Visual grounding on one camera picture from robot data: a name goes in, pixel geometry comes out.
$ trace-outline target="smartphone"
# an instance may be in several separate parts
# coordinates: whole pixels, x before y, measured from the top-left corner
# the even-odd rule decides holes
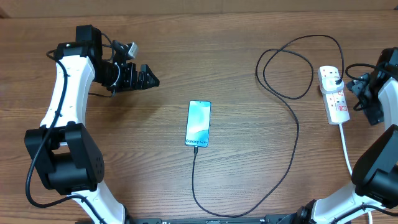
[[[207,147],[209,145],[211,103],[191,100],[188,109],[185,145]]]

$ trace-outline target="white extension socket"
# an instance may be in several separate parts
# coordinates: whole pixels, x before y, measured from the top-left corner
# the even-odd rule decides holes
[[[326,115],[328,116],[329,124],[340,124],[349,120],[349,113],[344,96],[344,83],[335,84],[335,80],[340,78],[338,69],[332,66],[322,66],[318,70],[319,84],[321,91],[326,88],[327,93],[323,93],[323,101],[325,103]],[[323,85],[326,82],[333,80],[327,86]]]

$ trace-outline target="power strip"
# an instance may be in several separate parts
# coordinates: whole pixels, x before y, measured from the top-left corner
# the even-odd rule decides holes
[[[340,77],[336,67],[322,66],[319,68],[318,77],[321,90],[322,83],[325,83],[325,80],[330,80],[331,76],[333,78]],[[332,93],[322,93],[329,124],[341,124],[349,120],[346,98],[341,84],[344,86],[343,82],[336,86],[329,86],[328,92],[332,91]]]

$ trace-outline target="white power cord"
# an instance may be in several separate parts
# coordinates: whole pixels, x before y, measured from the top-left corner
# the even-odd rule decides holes
[[[349,163],[349,159],[348,159],[346,139],[344,138],[343,124],[342,123],[338,124],[338,127],[340,128],[341,143],[343,145],[344,158],[346,160],[348,172],[349,172],[349,175],[353,175],[353,170],[351,168],[351,164]],[[368,212],[368,217],[369,217],[369,224],[373,224],[373,218],[372,218],[371,212]]]

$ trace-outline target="wooden table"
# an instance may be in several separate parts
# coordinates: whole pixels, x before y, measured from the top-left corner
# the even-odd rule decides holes
[[[375,64],[382,49],[398,44],[395,11],[1,19],[0,223],[73,223],[88,218],[75,202],[38,209],[24,193],[30,164],[25,131],[39,127],[55,80],[54,62],[45,53],[60,42],[74,41],[75,27],[83,24],[93,24],[112,39],[137,42],[135,62],[149,64],[160,79],[158,88],[110,99],[88,98],[86,127],[104,155],[104,179],[134,217],[211,217],[192,199],[193,149],[184,145],[189,100],[213,103],[210,146],[199,150],[195,178],[197,197],[205,208],[244,212],[281,178],[296,124],[287,108],[255,79],[254,67],[266,49],[301,35],[327,34],[340,42],[349,65]],[[322,65],[341,69],[338,49],[323,37],[300,40],[289,49],[312,62],[315,79],[305,97],[288,100],[300,121],[293,166],[252,217],[295,212],[349,182],[339,130],[327,123],[316,74]],[[290,96],[304,92],[310,75],[305,61],[288,54],[276,56],[267,69],[269,83]],[[90,91],[107,93],[97,83]],[[357,102],[348,90],[346,100],[350,108]],[[370,127],[362,113],[350,115],[344,127],[354,165],[384,125]],[[32,193],[39,202],[60,198],[56,191],[44,189],[36,172]],[[374,219],[397,221],[377,212]]]

